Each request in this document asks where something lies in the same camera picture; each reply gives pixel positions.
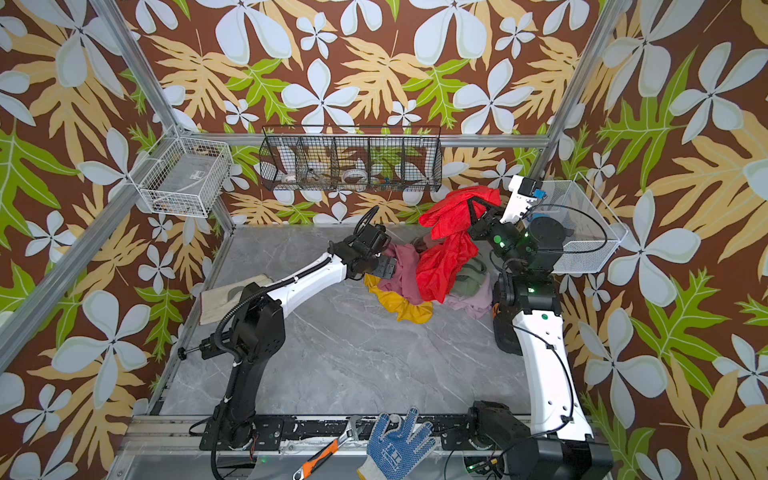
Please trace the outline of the red cloth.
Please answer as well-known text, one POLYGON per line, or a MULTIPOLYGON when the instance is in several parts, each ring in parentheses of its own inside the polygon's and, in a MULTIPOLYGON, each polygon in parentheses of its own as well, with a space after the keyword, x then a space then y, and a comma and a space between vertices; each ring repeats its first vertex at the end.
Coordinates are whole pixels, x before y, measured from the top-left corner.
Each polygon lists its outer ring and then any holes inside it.
POLYGON ((437 241, 420 256, 416 267, 416 283, 424 301, 443 303, 459 271, 478 254, 468 230, 471 209, 477 217, 486 212, 483 201, 499 206, 500 192, 481 185, 455 190, 419 218, 419 225, 428 228, 430 238, 437 241))

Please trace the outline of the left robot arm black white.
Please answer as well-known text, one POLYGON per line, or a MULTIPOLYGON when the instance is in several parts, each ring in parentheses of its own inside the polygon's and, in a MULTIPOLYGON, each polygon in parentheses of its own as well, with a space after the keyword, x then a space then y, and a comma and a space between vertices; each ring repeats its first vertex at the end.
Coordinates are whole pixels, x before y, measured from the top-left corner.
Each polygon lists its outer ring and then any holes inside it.
POLYGON ((201 355, 228 353, 232 369, 223 399, 207 420, 200 447, 242 450, 253 444, 252 418, 269 360, 286 341, 286 318, 326 288, 373 274, 390 243, 386 227, 374 225, 376 207, 358 221, 353 233, 332 242, 325 253, 305 268, 266 286, 247 285, 238 303, 200 344, 201 355))

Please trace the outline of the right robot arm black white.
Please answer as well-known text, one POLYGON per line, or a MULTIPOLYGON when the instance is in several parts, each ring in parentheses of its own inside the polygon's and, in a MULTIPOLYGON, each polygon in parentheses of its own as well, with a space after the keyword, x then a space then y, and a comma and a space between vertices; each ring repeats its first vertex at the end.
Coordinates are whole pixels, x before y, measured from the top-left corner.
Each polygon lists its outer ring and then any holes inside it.
POLYGON ((505 206, 468 200, 469 234, 498 259, 493 288, 496 345, 522 358, 530 416, 522 422, 498 402, 469 409, 466 438, 488 457, 465 465, 497 479, 603 479, 613 467, 573 382, 556 278, 593 273, 615 251, 617 238, 574 182, 516 175, 505 206))

